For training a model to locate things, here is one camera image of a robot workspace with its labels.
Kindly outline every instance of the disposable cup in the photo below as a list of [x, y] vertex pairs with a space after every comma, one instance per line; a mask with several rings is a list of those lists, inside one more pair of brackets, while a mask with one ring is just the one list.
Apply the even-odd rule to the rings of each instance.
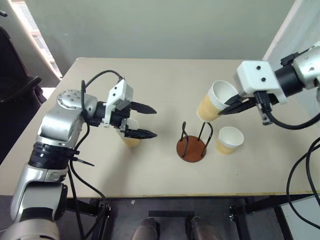
[[216, 150], [220, 154], [228, 155], [243, 144], [244, 140], [245, 137], [239, 129], [233, 126], [225, 126], [219, 131], [219, 136], [216, 141]]
[[[132, 130], [137, 130], [139, 128], [139, 123], [134, 118], [128, 118], [126, 121], [126, 124], [128, 125], [129, 129], [132, 129]], [[136, 147], [140, 143], [140, 139], [125, 137], [125, 134], [123, 132], [120, 132], [119, 129], [116, 130], [116, 133], [121, 137], [124, 143], [130, 148]]]
[[220, 116], [220, 111], [229, 106], [225, 102], [237, 94], [238, 91], [231, 83], [215, 81], [196, 111], [198, 117], [204, 122], [212, 122]]

